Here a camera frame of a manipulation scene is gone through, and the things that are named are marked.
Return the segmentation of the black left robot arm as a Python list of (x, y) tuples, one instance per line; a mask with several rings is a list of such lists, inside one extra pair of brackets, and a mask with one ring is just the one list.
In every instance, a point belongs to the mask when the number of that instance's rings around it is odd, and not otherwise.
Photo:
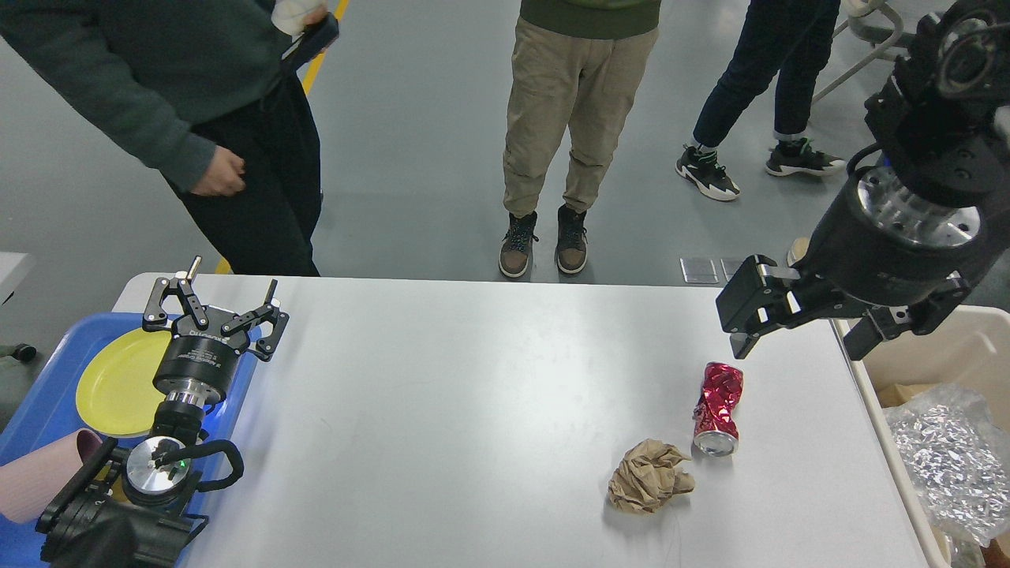
[(209, 439), (207, 406), (227, 399), (241, 357), (270, 361), (289, 316), (273, 280), (263, 304), (236, 313), (205, 305), (193, 290), (200, 258), (187, 272), (156, 280), (144, 332), (170, 332), (152, 385), (163, 393), (136, 446), (105, 439), (43, 508), (36, 532), (50, 567), (173, 567), (208, 524), (190, 503), (241, 479), (241, 451)]

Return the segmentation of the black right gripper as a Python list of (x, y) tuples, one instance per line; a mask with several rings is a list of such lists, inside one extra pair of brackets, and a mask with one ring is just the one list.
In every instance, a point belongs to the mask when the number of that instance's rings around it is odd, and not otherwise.
[(935, 332), (989, 261), (990, 241), (984, 206), (932, 204), (890, 166), (862, 166), (795, 268), (743, 260), (716, 298), (722, 332), (743, 360), (769, 332), (801, 326), (803, 313), (858, 319), (843, 344), (861, 361), (903, 332)]

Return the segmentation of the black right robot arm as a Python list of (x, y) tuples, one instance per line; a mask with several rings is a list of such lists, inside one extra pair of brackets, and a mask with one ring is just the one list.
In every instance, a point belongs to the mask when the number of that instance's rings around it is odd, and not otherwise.
[(737, 359), (758, 339), (855, 319), (858, 361), (903, 332), (935, 332), (1008, 248), (1006, 1), (956, 1), (920, 19), (908, 54), (866, 100), (874, 143), (790, 266), (743, 260), (718, 294)]

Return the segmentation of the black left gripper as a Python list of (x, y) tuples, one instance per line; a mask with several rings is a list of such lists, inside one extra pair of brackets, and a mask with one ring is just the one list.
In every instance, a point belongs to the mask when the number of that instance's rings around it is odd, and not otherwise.
[[(282, 312), (275, 301), (275, 288), (279, 281), (273, 279), (262, 306), (232, 316), (220, 327), (223, 335), (206, 332), (210, 319), (192, 288), (201, 262), (202, 256), (195, 256), (187, 271), (177, 272), (170, 279), (155, 280), (142, 313), (141, 328), (144, 332), (168, 332), (170, 327), (163, 302), (170, 296), (179, 301), (181, 315), (191, 316), (198, 332), (170, 332), (172, 338), (154, 374), (154, 388), (168, 395), (189, 386), (204, 397), (205, 403), (214, 404), (227, 399), (241, 353), (252, 353), (264, 362), (273, 359), (290, 316)], [(242, 348), (238, 334), (248, 334), (265, 323), (270, 324), (270, 334)]]

